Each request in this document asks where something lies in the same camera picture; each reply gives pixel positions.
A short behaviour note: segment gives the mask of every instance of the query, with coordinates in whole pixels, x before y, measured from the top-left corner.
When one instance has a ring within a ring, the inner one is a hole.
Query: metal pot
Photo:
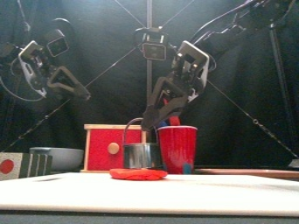
[[[145,133],[143,132],[141,143],[127,144],[127,129],[129,125],[141,121],[143,118],[133,119],[125,126],[124,130],[124,168],[151,168],[163,169],[163,157],[160,152],[160,147],[157,143],[147,143]]]

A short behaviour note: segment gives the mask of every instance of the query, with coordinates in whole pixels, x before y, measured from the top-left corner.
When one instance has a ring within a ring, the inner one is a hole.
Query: red cloth
[[[149,169],[111,169],[109,175],[112,179],[127,180],[159,180],[167,176],[165,171]]]

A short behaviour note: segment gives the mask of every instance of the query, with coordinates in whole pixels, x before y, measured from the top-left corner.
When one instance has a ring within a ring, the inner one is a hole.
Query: white table
[[[299,182],[245,175],[129,181],[107,173],[63,173],[1,181],[0,190],[3,212],[299,217]]]

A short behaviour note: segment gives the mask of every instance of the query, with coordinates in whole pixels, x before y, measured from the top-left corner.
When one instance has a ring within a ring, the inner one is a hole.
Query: cable
[[[196,39],[196,37],[199,36],[200,32],[203,29],[205,29],[211,24],[213,24],[216,21],[219,21],[221,18],[224,18],[225,16],[228,16],[231,13],[239,12],[241,11],[244,8],[247,8],[251,4],[255,4],[257,1],[260,0],[252,0],[248,3],[243,3],[239,7],[236,7],[235,9],[227,11],[224,14],[221,14],[219,17],[213,18],[192,35],[191,37],[191,42]]]
[[[11,73],[12,73],[13,76],[16,76],[15,71],[13,71],[13,66],[15,66],[15,62],[16,62],[16,61],[17,61],[17,58],[13,59],[13,62],[12,62],[12,64],[11,64]],[[25,101],[25,102],[37,102],[37,101],[40,101],[40,100],[43,99],[43,97],[39,98],[39,99],[24,99],[21,96],[19,96],[17,94],[15,94],[15,93],[8,89],[8,87],[5,86],[1,75],[0,75],[0,85],[3,86],[5,92],[7,92],[11,96],[13,96],[16,99],[19,99],[19,100],[21,100],[21,101]]]
[[[19,100],[21,100],[21,101],[25,101],[25,102],[37,102],[37,101],[40,101],[40,100],[43,99],[43,97],[39,98],[39,99],[35,99],[35,100],[32,100],[32,99],[24,99],[21,96],[16,95],[16,94],[7,88],[7,86],[5,86],[5,84],[4,84],[4,81],[3,81],[3,78],[1,78],[1,75],[0,75],[0,84],[1,84],[1,86],[3,86],[3,88],[4,88],[4,90],[5,90],[5,92],[7,92],[9,95],[12,95],[15,98],[17,98]]]

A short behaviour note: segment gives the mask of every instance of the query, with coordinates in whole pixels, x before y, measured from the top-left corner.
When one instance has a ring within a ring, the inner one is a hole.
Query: pot handle
[[[124,135],[123,135],[123,145],[125,145],[127,143],[127,129],[129,127],[129,125],[135,122],[141,122],[143,121],[143,117],[137,117],[135,118],[133,120],[131,120],[125,126],[125,129],[124,129]],[[156,142],[159,143],[157,141],[157,133],[156,133],[156,128],[153,127],[153,130],[155,130],[155,135],[156,135]],[[141,130],[141,142],[145,143],[145,131]]]

